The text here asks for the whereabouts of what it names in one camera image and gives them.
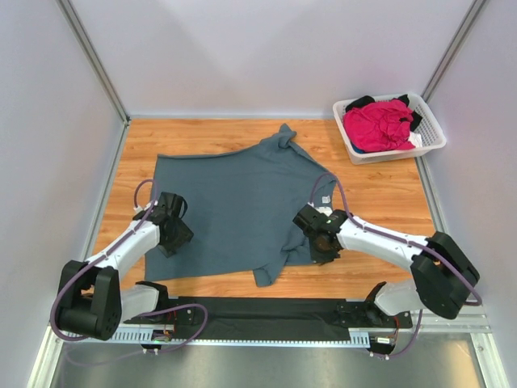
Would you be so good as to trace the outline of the grey blue t shirt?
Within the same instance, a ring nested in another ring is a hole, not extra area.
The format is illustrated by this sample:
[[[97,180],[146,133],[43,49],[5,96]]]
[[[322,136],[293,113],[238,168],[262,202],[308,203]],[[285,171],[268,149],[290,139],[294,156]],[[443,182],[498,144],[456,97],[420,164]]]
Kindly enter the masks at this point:
[[[170,280],[251,271],[272,285],[288,265],[312,264],[293,218],[308,203],[330,206],[335,179],[294,142],[286,124],[258,144],[215,155],[158,155],[154,181],[187,202],[193,238],[171,257],[145,256],[145,279]]]

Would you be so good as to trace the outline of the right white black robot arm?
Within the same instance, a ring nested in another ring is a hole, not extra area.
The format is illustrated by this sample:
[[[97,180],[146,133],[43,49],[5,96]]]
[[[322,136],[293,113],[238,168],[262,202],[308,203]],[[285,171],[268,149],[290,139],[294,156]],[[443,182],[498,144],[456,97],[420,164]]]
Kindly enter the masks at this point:
[[[364,317],[382,326],[393,316],[410,310],[429,310],[455,319],[480,280],[477,269],[443,232],[430,237],[403,234],[375,226],[344,210],[306,204],[293,223],[309,241],[311,260],[326,264],[341,251],[375,256],[407,271],[411,278],[381,282],[368,295]]]

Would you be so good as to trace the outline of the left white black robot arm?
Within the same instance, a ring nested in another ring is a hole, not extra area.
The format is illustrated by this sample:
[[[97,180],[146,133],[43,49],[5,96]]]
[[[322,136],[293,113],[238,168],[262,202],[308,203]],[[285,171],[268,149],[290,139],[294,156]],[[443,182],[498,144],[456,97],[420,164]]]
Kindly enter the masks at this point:
[[[162,192],[145,208],[138,208],[128,228],[108,247],[83,261],[70,260],[61,271],[50,324],[66,341],[109,340],[121,323],[140,315],[152,324],[170,314],[166,286],[139,281],[122,290],[120,282],[148,251],[165,257],[176,254],[194,234],[183,221],[187,202]]]

